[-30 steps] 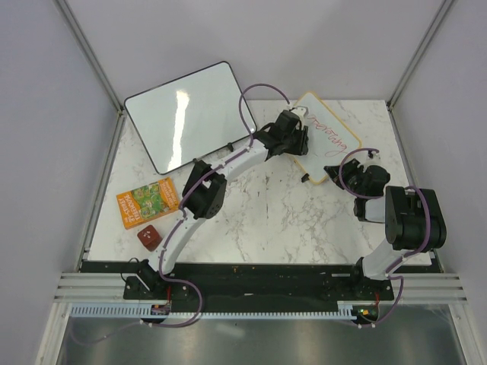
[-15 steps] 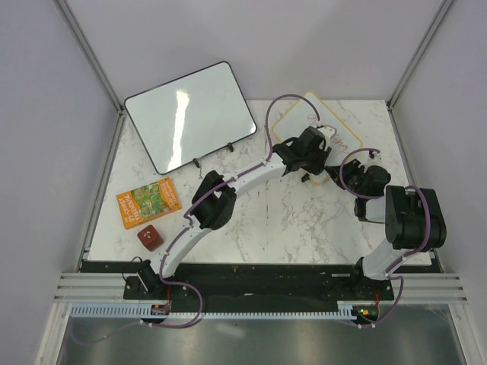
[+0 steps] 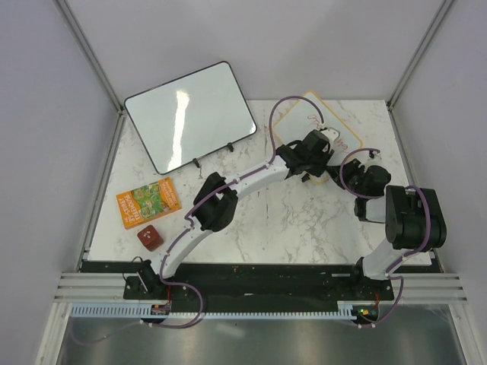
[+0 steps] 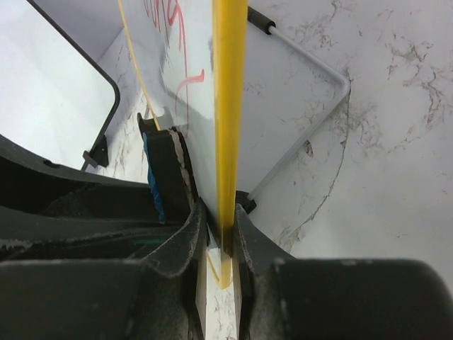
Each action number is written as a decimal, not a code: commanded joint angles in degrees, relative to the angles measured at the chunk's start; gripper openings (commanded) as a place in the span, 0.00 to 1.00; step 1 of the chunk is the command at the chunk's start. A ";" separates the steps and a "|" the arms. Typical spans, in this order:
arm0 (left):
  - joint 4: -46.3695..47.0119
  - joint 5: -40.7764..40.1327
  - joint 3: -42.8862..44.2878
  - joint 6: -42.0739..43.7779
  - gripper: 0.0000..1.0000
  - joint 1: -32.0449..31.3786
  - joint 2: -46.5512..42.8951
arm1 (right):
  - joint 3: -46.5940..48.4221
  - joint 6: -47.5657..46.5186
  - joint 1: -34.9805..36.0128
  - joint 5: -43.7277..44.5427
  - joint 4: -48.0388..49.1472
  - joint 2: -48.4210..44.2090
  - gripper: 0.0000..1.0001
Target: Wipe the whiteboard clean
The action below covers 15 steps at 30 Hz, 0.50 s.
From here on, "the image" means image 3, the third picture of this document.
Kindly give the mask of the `yellow framed whiteboard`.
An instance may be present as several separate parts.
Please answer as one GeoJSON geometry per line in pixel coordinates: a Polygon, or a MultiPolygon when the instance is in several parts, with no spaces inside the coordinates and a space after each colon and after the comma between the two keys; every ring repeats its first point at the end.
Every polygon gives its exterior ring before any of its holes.
{"type": "Polygon", "coordinates": [[[323,114],[324,122],[316,109],[308,102],[297,100],[279,120],[273,123],[273,135],[277,146],[294,140],[303,140],[313,129],[335,129],[339,137],[334,144],[334,153],[329,161],[331,167],[339,167],[346,155],[362,147],[360,137],[322,101],[314,92],[307,92],[304,97],[315,103],[323,114]]]}

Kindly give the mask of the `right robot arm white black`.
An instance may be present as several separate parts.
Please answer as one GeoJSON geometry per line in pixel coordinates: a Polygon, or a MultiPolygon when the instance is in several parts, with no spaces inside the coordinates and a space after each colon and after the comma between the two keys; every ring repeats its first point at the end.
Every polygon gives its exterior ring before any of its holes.
{"type": "Polygon", "coordinates": [[[384,225],[383,241],[352,269],[348,287],[353,297],[368,298],[376,290],[375,281],[389,279],[409,258],[444,244],[447,229],[435,190],[392,185],[384,167],[357,159],[327,173],[355,196],[357,219],[384,225]]]}

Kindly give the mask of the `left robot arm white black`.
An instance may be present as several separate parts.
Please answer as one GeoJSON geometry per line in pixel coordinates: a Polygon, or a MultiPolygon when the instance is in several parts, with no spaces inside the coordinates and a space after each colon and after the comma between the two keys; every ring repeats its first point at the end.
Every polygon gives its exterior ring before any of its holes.
{"type": "Polygon", "coordinates": [[[339,132],[335,129],[314,129],[302,140],[275,147],[271,159],[243,173],[223,177],[211,174],[192,208],[186,213],[182,232],[150,260],[150,273],[141,281],[141,291],[151,299],[161,298],[168,281],[176,274],[183,260],[208,236],[225,229],[234,219],[237,204],[248,195],[293,176],[321,176],[334,155],[339,132]]]}

